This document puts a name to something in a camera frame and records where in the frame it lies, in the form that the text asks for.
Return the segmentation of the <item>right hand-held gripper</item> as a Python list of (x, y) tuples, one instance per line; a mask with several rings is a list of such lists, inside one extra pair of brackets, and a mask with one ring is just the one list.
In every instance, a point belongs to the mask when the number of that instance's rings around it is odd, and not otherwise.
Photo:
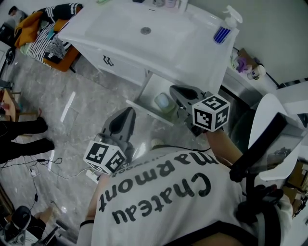
[(195, 86), (172, 85), (169, 93), (188, 117), (186, 126), (195, 137), (224, 126), (230, 115), (230, 102), (218, 94), (204, 93)]

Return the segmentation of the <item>pale green soap bar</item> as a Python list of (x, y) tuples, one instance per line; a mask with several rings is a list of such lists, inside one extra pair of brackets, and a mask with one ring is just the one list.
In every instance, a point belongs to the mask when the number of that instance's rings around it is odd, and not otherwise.
[(169, 106), (168, 97), (164, 93), (159, 94), (155, 98), (155, 102), (161, 109), (165, 109)]

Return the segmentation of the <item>white drawer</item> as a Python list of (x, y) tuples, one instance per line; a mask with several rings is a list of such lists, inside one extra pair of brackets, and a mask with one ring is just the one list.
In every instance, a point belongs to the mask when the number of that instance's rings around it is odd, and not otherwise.
[[(142, 86), (140, 94), (134, 100), (127, 99), (126, 103), (147, 113), (153, 118), (160, 120), (161, 122), (173, 126), (179, 119), (177, 116), (179, 107), (172, 99), (169, 92), (172, 85), (174, 85), (173, 82), (150, 73)], [(174, 108), (168, 113), (163, 112), (155, 102), (155, 98), (161, 93), (165, 94), (170, 104), (174, 106)]]

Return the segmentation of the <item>person's right forearm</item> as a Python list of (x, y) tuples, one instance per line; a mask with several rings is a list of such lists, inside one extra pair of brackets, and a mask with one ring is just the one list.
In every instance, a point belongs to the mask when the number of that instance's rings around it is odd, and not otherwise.
[(208, 131), (205, 135), (213, 154), (223, 165), (230, 168), (243, 155), (224, 130)]

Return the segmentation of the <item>white vanity cabinet with sink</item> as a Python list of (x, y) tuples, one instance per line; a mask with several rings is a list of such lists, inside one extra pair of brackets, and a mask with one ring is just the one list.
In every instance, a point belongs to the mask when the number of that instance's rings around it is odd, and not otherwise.
[[(98, 66), (103, 55), (148, 70), (173, 82), (189, 84), (213, 94), (219, 91), (238, 29), (222, 44), (213, 36), (221, 19), (189, 4), (157, 7), (153, 0), (109, 0), (88, 3), (60, 32), (61, 40)], [(151, 33), (141, 34), (143, 27)]]

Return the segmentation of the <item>white power strip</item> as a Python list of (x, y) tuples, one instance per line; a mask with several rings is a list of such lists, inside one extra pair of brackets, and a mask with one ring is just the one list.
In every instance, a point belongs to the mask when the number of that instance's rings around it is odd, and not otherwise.
[(86, 171), (86, 176), (90, 178), (93, 182), (95, 182), (96, 184), (99, 182), (101, 174), (102, 174), (101, 172), (96, 171), (94, 169), (88, 169)]

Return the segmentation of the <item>white low ledge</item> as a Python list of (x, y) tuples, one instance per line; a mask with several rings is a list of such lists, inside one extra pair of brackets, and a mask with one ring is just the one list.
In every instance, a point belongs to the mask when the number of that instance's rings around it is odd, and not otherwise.
[(267, 93), (276, 94), (278, 87), (269, 75), (250, 80), (246, 74), (239, 73), (233, 67), (232, 62), (237, 57), (237, 52), (238, 50), (233, 48), (221, 85), (250, 107), (257, 104)]

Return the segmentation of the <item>blue striped spray bottle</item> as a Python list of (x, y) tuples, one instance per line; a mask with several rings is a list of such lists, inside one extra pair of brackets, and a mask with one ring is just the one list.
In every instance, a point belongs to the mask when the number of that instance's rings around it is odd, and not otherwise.
[(224, 19), (213, 36), (213, 40), (217, 44), (222, 44), (229, 34), (237, 27), (237, 24), (243, 23), (242, 16), (232, 6), (228, 5), (226, 11), (223, 13), (227, 13), (229, 16)]

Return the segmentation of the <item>small brown cardboard box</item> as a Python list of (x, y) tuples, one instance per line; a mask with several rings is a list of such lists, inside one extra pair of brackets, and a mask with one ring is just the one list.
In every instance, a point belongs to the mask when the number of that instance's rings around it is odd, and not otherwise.
[(245, 58), (246, 64), (250, 64), (252, 67), (260, 65), (260, 61), (256, 57), (252, 57), (244, 48), (240, 49), (237, 55), (239, 58)]

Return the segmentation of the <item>orange sofa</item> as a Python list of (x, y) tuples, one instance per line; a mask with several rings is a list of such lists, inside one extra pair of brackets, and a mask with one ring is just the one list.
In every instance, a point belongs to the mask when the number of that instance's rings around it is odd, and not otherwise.
[[(29, 44), (30, 43), (27, 43), (19, 48), (19, 50), (26, 56), (28, 56), (27, 48)], [(75, 61), (78, 55), (79, 55), (79, 51), (73, 46), (73, 49), (68, 53), (68, 55), (64, 58), (64, 61), (62, 61), (60, 64), (57, 65), (57, 64), (53, 64), (50, 62), (49, 64), (46, 64), (46, 65), (54, 69), (57, 69), (61, 72), (66, 72), (69, 69), (72, 70), (71, 65), (73, 64), (73, 62)]]

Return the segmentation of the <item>black small monitor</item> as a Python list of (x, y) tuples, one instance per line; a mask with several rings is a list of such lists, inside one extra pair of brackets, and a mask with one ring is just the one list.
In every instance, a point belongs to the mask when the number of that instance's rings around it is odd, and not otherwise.
[(250, 174), (276, 168), (305, 135), (296, 121), (277, 113), (253, 145), (233, 164), (230, 179), (238, 183)]

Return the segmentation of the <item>black white striped blanket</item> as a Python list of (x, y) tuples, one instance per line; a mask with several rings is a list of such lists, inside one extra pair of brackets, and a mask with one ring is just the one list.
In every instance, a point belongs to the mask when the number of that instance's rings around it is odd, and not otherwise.
[(35, 41), (27, 48), (27, 55), (35, 60), (49, 64), (60, 64), (73, 49), (71, 43), (59, 38), (60, 32), (83, 8), (81, 3), (66, 3), (38, 10), (40, 28)]

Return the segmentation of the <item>large brown cardboard box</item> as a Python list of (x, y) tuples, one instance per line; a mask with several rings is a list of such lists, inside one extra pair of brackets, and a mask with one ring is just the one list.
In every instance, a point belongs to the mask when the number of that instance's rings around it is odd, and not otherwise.
[(308, 193), (308, 164), (298, 161), (282, 189), (291, 203)]

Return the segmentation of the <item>black low cabinet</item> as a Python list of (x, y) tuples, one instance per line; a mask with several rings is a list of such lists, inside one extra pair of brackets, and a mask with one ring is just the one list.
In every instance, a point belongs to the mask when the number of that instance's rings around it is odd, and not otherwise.
[(10, 47), (14, 47), (15, 36), (13, 28), (7, 23), (3, 23), (0, 27), (0, 41), (7, 44)]

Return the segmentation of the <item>black chest mount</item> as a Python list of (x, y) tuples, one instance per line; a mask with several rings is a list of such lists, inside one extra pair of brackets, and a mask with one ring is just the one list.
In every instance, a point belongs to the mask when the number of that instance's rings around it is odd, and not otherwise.
[(256, 174), (250, 174), (246, 178), (246, 201), (238, 205), (236, 217), (245, 223), (257, 221), (257, 215), (264, 216), (265, 229), (278, 230), (280, 222), (275, 206), (283, 197), (283, 190), (277, 185), (255, 186)]

